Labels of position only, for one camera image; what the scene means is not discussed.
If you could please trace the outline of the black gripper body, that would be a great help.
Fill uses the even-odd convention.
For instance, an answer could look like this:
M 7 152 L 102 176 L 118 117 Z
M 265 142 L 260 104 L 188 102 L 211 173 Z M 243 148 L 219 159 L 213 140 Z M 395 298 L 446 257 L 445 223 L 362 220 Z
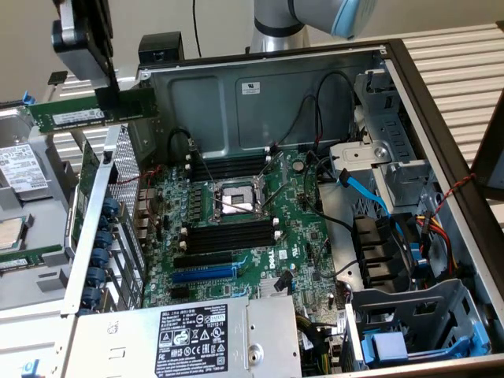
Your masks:
M 118 88 L 113 67 L 113 26 L 108 1 L 72 1 L 79 80 Z

